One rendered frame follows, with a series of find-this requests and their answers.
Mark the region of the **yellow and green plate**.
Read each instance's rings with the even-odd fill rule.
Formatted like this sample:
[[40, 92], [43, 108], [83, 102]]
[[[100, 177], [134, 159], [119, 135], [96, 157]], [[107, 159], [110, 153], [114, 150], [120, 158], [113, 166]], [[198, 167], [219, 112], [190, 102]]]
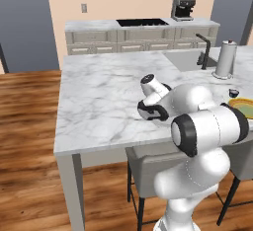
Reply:
[[253, 99], [234, 98], [230, 99], [228, 104], [240, 110], [247, 118], [253, 119]]

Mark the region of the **black tap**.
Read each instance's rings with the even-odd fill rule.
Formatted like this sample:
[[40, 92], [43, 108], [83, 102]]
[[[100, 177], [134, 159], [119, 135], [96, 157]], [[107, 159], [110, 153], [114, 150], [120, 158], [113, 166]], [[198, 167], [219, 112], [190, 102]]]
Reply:
[[211, 49], [211, 41], [208, 40], [207, 38], [205, 38], [204, 36], [202, 36], [201, 34], [196, 34], [196, 37], [202, 39], [203, 41], [205, 41], [207, 43], [206, 46], [206, 51], [205, 51], [205, 55], [203, 58], [203, 62], [197, 62], [198, 65], [202, 66], [202, 70], [206, 70], [207, 69], [207, 63], [208, 63], [208, 57], [209, 57], [209, 53], [210, 53], [210, 49]]

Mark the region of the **grey base cupboard run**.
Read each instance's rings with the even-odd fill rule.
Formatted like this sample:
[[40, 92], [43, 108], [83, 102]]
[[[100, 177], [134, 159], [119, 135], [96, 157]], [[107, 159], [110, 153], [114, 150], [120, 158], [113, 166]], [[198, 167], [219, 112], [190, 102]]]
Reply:
[[116, 20], [69, 21], [65, 38], [69, 55], [205, 48], [202, 35], [215, 46], [219, 23], [196, 18], [176, 22], [162, 18], [165, 25], [122, 27]]

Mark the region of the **grey stool with black legs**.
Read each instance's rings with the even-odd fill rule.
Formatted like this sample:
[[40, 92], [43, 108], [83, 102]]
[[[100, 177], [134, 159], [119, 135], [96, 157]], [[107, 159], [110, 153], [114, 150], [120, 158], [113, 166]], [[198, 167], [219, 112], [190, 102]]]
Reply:
[[137, 231], [154, 220], [143, 222], [144, 202], [155, 197], [154, 177], [188, 159], [173, 142], [132, 146], [126, 148], [127, 157], [127, 201], [133, 202]]
[[226, 200], [222, 201], [220, 195], [217, 195], [220, 202], [222, 203], [222, 210], [216, 222], [217, 226], [221, 224], [226, 211], [230, 207], [253, 203], [253, 200], [243, 201], [235, 204], [231, 203], [240, 182], [253, 180], [253, 139], [233, 145], [224, 146], [223, 150], [226, 152], [230, 159], [230, 171], [233, 174], [234, 178]]

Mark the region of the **black hob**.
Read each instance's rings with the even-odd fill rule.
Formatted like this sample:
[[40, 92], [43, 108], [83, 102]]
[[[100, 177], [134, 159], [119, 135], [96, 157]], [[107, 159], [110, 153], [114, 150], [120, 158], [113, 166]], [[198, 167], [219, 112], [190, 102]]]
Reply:
[[118, 19], [117, 22], [121, 27], [156, 27], [169, 25], [161, 19]]

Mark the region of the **black coffee machine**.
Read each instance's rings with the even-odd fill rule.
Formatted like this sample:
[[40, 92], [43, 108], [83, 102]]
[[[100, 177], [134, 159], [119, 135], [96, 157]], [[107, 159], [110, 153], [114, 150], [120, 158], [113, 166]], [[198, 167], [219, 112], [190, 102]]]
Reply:
[[193, 21], [191, 16], [196, 0], [173, 0], [171, 18], [177, 22]]

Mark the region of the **white paper towel roll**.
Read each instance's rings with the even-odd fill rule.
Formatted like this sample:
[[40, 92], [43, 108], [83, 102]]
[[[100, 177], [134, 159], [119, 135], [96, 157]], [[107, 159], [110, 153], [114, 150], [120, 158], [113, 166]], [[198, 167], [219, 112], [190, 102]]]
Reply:
[[237, 43], [235, 41], [229, 39], [222, 42], [216, 69], [212, 73], [213, 77], [221, 80], [232, 77], [236, 50]]

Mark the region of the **grey sink basin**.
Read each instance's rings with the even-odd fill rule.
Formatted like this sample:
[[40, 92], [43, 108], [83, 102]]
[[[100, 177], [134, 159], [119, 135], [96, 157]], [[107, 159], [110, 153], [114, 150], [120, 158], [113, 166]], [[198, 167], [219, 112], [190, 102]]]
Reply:
[[201, 70], [202, 64], [199, 62], [205, 57], [205, 53], [200, 50], [168, 51], [164, 55], [181, 72]]

